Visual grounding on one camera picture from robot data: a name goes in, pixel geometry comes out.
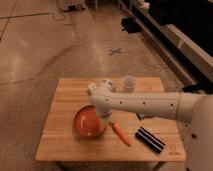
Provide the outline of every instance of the x mark on floor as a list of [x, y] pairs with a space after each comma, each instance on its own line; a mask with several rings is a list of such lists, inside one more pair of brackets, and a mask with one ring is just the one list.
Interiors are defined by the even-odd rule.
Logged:
[[112, 55], [114, 55], [114, 54], [116, 54], [116, 53], [121, 54], [121, 53], [122, 53], [121, 48], [117, 48], [117, 49], [110, 49], [110, 53], [109, 53], [109, 55], [110, 55], [110, 56], [112, 56]]

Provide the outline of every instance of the wooden table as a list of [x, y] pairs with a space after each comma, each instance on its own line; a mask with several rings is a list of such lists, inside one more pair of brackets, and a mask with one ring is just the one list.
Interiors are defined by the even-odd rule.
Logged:
[[[38, 161], [185, 161], [183, 148], [175, 121], [149, 118], [139, 121], [135, 114], [113, 111], [110, 121], [118, 122], [127, 134], [132, 146], [126, 146], [108, 127], [103, 136], [86, 139], [73, 132], [76, 112], [90, 104], [87, 86], [101, 78], [60, 79], [50, 107], [50, 112], [37, 150]], [[112, 78], [121, 90], [121, 79]], [[135, 92], [162, 92], [159, 78], [137, 78]], [[135, 139], [137, 129], [143, 126], [165, 142], [166, 147], [159, 155]]]

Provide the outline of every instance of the black object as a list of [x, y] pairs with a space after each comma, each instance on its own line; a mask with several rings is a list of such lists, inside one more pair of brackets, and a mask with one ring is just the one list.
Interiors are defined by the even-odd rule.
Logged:
[[60, 161], [55, 161], [54, 163], [61, 171], [68, 171], [69, 170], [69, 168], [64, 166], [63, 163], [60, 162]]
[[140, 127], [138, 131], [135, 133], [135, 137], [140, 141], [144, 142], [147, 146], [149, 146], [156, 153], [161, 153], [165, 147], [165, 144], [156, 138], [153, 134], [145, 130], [143, 127]]
[[160, 24], [174, 24], [213, 56], [213, 3], [207, 0], [146, 0]]
[[130, 7], [130, 0], [121, 0], [127, 7]]
[[140, 26], [134, 21], [132, 17], [123, 18], [121, 20], [121, 25], [129, 34], [141, 31]]
[[213, 83], [199, 83], [195, 85], [190, 85], [187, 87], [183, 87], [182, 90], [184, 92], [194, 92], [199, 90], [204, 90], [207, 94], [213, 94]]

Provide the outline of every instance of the table leg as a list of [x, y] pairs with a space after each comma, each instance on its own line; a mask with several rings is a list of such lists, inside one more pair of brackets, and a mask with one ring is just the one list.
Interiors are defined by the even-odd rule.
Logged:
[[118, 0], [118, 9], [121, 8], [120, 0]]
[[165, 163], [166, 162], [158, 162], [152, 170], [158, 171]]
[[61, 171], [68, 171], [68, 168], [62, 162], [55, 161], [54, 163]]
[[95, 11], [98, 11], [98, 0], [95, 0]]

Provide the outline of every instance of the cable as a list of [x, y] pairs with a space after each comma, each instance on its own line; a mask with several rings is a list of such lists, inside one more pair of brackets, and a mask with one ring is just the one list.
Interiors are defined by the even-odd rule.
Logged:
[[0, 42], [1, 42], [2, 39], [3, 39], [4, 33], [5, 33], [6, 29], [7, 29], [7, 26], [8, 26], [8, 24], [9, 24], [9, 21], [10, 21], [11, 18], [32, 17], [32, 16], [38, 16], [38, 15], [49, 15], [49, 14], [51, 14], [53, 20], [55, 20], [55, 21], [63, 21], [63, 20], [66, 19], [66, 15], [63, 13], [63, 11], [62, 11], [62, 10], [60, 9], [60, 7], [59, 7], [59, 0], [56, 0], [56, 6], [57, 6], [57, 9], [58, 9], [58, 12], [63, 16], [61, 19], [58, 19], [58, 18], [55, 16], [55, 14], [54, 14], [53, 12], [12, 16], [13, 11], [14, 11], [14, 9], [15, 9], [15, 7], [16, 7], [17, 2], [18, 2], [18, 0], [16, 0], [15, 3], [13, 4], [13, 8], [12, 8], [12, 10], [11, 10], [11, 12], [10, 12], [10, 15], [9, 15], [8, 17], [0, 17], [0, 19], [7, 19], [7, 22], [6, 22], [5, 26], [4, 26], [4, 29], [3, 29], [2, 31], [0, 31], [0, 33], [1, 33]]
[[14, 11], [14, 9], [15, 9], [15, 7], [16, 7], [17, 2], [18, 2], [18, 0], [16, 0], [15, 3], [13, 4], [13, 8], [12, 8], [12, 10], [11, 10], [11, 12], [10, 12], [10, 17], [8, 18], [8, 20], [7, 20], [7, 22], [6, 22], [5, 26], [4, 26], [4, 29], [3, 29], [3, 31], [2, 31], [2, 34], [1, 34], [1, 37], [0, 37], [0, 42], [2, 41], [2, 38], [3, 38], [3, 36], [4, 36], [4, 32], [5, 32], [6, 29], [7, 29], [7, 25], [9, 24], [10, 18], [11, 18], [12, 14], [13, 14], [13, 11]]

